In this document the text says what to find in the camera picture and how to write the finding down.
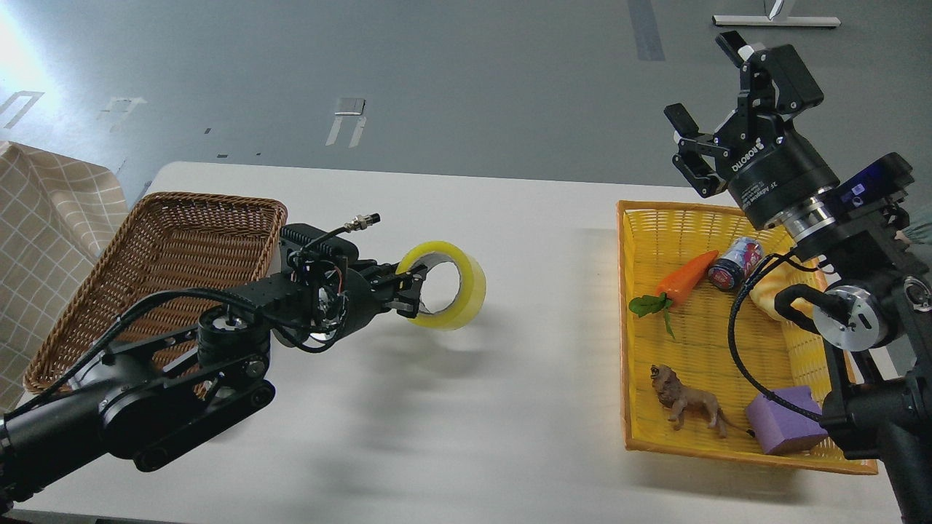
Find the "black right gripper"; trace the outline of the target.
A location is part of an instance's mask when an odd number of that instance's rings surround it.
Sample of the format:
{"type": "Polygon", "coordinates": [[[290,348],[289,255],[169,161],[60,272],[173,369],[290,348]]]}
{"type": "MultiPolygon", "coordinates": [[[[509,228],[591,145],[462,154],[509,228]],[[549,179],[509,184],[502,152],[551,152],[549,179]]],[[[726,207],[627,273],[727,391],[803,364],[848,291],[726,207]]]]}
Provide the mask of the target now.
{"type": "Polygon", "coordinates": [[[683,104],[666,106],[663,115],[678,146],[673,166],[703,198],[727,189],[755,229],[769,229],[780,213],[839,185],[826,160],[789,122],[822,104],[824,92],[792,44],[766,49],[736,31],[715,41],[739,70],[735,116],[717,137],[700,132],[683,104]]]}

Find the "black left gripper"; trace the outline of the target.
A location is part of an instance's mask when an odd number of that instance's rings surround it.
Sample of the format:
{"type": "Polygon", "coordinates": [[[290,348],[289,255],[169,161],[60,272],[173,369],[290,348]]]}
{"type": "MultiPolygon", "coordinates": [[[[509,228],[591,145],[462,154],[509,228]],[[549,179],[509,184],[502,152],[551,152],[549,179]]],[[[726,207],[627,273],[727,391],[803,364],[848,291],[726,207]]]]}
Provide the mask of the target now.
{"type": "Polygon", "coordinates": [[[307,283],[317,285],[314,319],[307,336],[319,343],[338,341],[364,326],[376,315],[390,309],[413,319],[422,311],[422,291],[413,288],[416,277],[423,279],[427,264],[399,269],[400,264],[376,264],[366,260],[343,271],[323,260],[306,265],[307,283]]]}

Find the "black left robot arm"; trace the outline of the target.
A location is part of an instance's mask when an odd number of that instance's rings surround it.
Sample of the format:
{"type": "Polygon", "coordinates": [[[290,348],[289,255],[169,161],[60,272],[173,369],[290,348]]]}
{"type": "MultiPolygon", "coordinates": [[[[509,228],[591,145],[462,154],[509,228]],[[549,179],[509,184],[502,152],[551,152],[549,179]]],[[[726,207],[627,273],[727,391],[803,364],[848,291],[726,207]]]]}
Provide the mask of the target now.
{"type": "Polygon", "coordinates": [[[362,259],[346,234],[280,229],[282,268],[140,299],[57,381],[2,418],[2,511],[103,455],[156,471],[265,408],[271,341],[322,354],[388,311],[419,315],[424,262],[362,259]]]}

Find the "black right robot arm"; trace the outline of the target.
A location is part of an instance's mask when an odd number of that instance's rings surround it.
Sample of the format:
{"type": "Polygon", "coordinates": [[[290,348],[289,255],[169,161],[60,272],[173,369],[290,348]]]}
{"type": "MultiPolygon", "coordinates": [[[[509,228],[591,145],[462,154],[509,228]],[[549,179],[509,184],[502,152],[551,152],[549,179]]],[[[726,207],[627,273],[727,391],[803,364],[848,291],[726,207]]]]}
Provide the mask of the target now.
{"type": "Polygon", "coordinates": [[[824,99],[791,44],[766,49],[739,33],[716,42],[739,70],[735,109],[704,133],[681,104],[665,115],[678,141],[673,163],[703,198],[728,192],[755,229],[782,226],[794,242],[743,285],[727,328],[750,290],[790,258],[822,258],[837,275],[825,291],[790,285],[776,311],[824,341],[830,391],[818,421],[848,460],[880,460],[905,523],[930,521],[930,282],[928,266],[896,232],[912,167],[889,153],[841,182],[793,119],[824,99]]]}

